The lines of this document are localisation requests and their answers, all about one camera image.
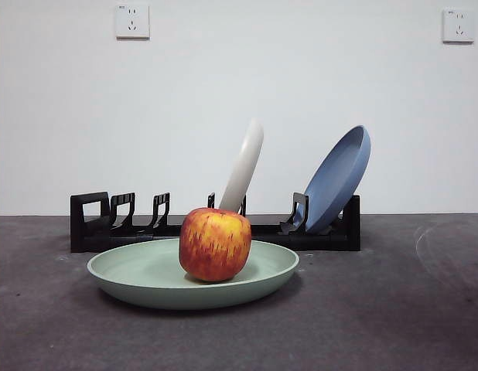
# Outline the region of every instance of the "apple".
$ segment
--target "apple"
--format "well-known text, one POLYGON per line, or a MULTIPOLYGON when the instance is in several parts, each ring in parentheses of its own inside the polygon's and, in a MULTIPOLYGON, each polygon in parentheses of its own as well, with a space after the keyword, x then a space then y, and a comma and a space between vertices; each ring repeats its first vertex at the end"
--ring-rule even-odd
POLYGON ((184 219, 179 262, 187 273, 202 281, 223 281, 241 271, 250 248, 249 220, 232 211, 203 207, 184 219))

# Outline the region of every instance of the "table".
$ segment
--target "table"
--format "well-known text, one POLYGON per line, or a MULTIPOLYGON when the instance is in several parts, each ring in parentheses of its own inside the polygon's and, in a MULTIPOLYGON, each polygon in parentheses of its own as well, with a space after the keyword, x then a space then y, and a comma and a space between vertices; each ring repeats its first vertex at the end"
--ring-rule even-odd
POLYGON ((478 370, 478 214, 361 229, 361 252, 298 252, 268 297, 179 312, 98 289, 69 217, 0 216, 0 370, 478 370))

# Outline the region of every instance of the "black dish rack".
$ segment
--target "black dish rack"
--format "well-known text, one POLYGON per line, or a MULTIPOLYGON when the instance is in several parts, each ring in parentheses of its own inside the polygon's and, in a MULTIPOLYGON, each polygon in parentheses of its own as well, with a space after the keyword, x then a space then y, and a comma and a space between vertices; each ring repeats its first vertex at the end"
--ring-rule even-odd
MULTIPOLYGON (((215 194, 208 196, 208 207, 214 207, 215 194)), ((153 197, 152 219, 147 225, 133 223, 135 194, 125 193, 108 198, 107 192, 87 193, 70 197, 70 252, 103 252, 130 243, 176 238, 184 216, 171 216, 169 221, 170 193, 153 197), (83 206, 100 203, 100 216, 92 220, 84 217, 83 206), (117 223, 117 208, 129 204, 128 215, 117 223), (160 206, 164 212, 159 215, 160 206)), ((241 204, 240 214, 246 216, 246 196, 241 204)), ((292 197, 292 213, 279 216, 279 223, 265 223, 267 216, 250 215, 253 240, 276 243, 291 250, 337 250, 360 251, 360 197, 354 195, 343 208, 342 217, 337 217, 320 234, 306 232, 309 215, 309 197, 295 192, 292 197), (302 222, 294 224, 297 205, 303 205, 302 222)))

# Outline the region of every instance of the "plate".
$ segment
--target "plate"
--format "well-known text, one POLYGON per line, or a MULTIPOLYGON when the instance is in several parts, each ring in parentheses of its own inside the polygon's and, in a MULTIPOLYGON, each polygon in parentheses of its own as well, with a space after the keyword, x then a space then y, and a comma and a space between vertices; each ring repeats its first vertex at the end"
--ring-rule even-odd
POLYGON ((242 200, 253 177, 262 145, 263 127, 253 119, 244 137, 239 157, 234 163, 224 196, 220 201, 220 209, 236 213, 241 207, 242 200))
POLYGON ((246 265, 229 281, 193 279, 180 266, 179 239, 134 243, 93 257, 87 269, 100 288, 127 303, 161 309, 227 307, 280 288, 299 257, 273 243, 252 241, 246 265))
MULTIPOLYGON (((370 158, 370 135, 363 126, 347 132, 316 170, 306 188, 309 197, 307 233, 320 233, 337 218, 363 178, 370 158)), ((294 223, 304 208, 298 205, 294 223)))

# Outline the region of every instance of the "sage green plate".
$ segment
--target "sage green plate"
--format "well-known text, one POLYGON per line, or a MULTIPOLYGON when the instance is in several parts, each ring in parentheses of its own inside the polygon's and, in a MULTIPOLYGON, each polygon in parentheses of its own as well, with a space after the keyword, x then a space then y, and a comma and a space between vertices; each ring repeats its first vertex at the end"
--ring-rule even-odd
POLYGON ((205 309, 261 298, 280 288, 299 257, 273 243, 252 241, 248 261, 229 281, 193 279, 180 266, 179 239, 134 243, 93 257, 87 269, 109 295, 149 308, 205 309))

